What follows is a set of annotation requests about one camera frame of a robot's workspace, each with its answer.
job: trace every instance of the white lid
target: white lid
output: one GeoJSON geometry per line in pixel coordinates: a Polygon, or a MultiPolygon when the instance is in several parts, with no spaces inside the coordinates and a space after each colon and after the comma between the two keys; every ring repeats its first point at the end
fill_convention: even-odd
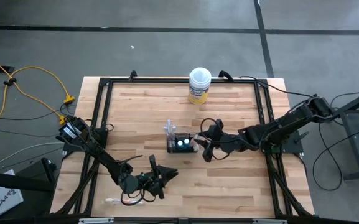
{"type": "Polygon", "coordinates": [[[195,88],[205,88],[211,83],[211,73],[205,68],[195,68],[190,72],[190,82],[195,88]]]}

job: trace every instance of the yellow label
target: yellow label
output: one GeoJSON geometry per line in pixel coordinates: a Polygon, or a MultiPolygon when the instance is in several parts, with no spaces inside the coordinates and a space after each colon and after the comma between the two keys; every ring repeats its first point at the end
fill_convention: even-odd
{"type": "Polygon", "coordinates": [[[197,90],[192,88],[190,85],[189,88],[189,101],[194,104],[203,104],[206,102],[208,97],[208,88],[205,90],[197,90]]]}

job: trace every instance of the concrete floor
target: concrete floor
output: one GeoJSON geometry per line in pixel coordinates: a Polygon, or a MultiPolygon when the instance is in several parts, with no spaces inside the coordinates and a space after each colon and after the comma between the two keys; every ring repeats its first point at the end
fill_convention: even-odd
{"type": "MultiPolygon", "coordinates": [[[[260,0],[267,29],[359,30],[359,0],[260,0]]],[[[3,1],[0,23],[60,26],[194,27],[257,29],[252,0],[117,0],[117,1],[3,1]]],[[[267,35],[274,76],[285,78],[290,91],[314,94],[331,100],[334,96],[359,91],[359,36],[267,35]]],[[[226,70],[233,76],[266,77],[259,34],[196,34],[137,32],[26,32],[0,30],[0,63],[16,68],[38,65],[56,73],[69,92],[78,96],[85,75],[141,76],[189,74],[195,67],[208,68],[214,76],[226,70]]],[[[58,108],[63,90],[49,75],[25,71],[18,76],[22,89],[58,108]]],[[[2,82],[0,74],[0,107],[2,82]]],[[[302,99],[289,96],[292,105],[302,99]]],[[[336,101],[341,106],[352,99],[336,101]]],[[[31,118],[48,113],[42,105],[9,89],[4,117],[31,118]]],[[[0,121],[0,129],[50,135],[57,133],[54,115],[35,121],[0,121]]],[[[302,141],[305,163],[311,174],[314,159],[324,146],[316,124],[302,141]]],[[[328,145],[346,136],[341,126],[322,125],[328,145]]],[[[0,159],[17,150],[54,138],[32,138],[0,133],[0,159]]],[[[40,147],[9,159],[9,165],[50,151],[40,147]]],[[[344,174],[357,171],[347,141],[333,149],[344,174]]],[[[61,152],[47,155],[57,163],[61,152]]],[[[17,172],[27,162],[14,166],[17,172]]],[[[317,180],[325,187],[338,181],[338,170],[328,155],[316,167],[317,180]]],[[[325,218],[359,221],[359,180],[344,182],[326,192],[309,178],[315,213],[325,218]]]]}

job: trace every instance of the wipes container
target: wipes container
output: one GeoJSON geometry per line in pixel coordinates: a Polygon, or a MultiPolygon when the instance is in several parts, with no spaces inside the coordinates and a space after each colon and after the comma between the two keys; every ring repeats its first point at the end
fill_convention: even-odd
{"type": "Polygon", "coordinates": [[[211,73],[205,68],[195,68],[189,75],[189,101],[203,104],[207,100],[211,73]]]}

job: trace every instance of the butcher block table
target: butcher block table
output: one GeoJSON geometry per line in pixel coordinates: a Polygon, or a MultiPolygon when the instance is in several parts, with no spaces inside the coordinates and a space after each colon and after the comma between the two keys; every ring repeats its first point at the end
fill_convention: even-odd
{"type": "MultiPolygon", "coordinates": [[[[100,77],[84,77],[75,116],[91,119],[100,77]]],[[[270,78],[268,83],[285,90],[284,80],[270,78]]],[[[194,105],[188,101],[186,83],[115,83],[107,123],[114,125],[109,133],[106,151],[123,160],[143,155],[129,163],[133,174],[149,172],[149,156],[157,164],[178,169],[179,175],[168,182],[165,199],[127,207],[106,203],[106,198],[119,200],[121,189],[100,166],[91,215],[93,217],[200,217],[200,218],[270,218],[274,217],[266,160],[260,151],[233,152],[225,160],[203,160],[202,150],[190,154],[169,154],[163,125],[167,119],[177,126],[177,133],[199,132],[204,118],[220,118],[224,132],[259,124],[254,86],[248,84],[211,84],[207,102],[194,105]]],[[[261,89],[263,108],[266,109],[261,89]]],[[[289,109],[287,95],[269,88],[274,117],[289,109]]],[[[99,118],[106,90],[102,96],[99,118]]],[[[204,128],[211,123],[205,122],[204,128]]],[[[225,154],[214,150],[217,157],[225,154]]],[[[62,163],[51,212],[56,212],[77,187],[84,158],[74,152],[62,163]]],[[[304,167],[292,154],[284,154],[287,184],[298,201],[313,213],[304,167]]],[[[82,210],[88,188],[82,198],[82,210]]],[[[285,212],[282,191],[278,190],[281,210],[285,212]]]]}

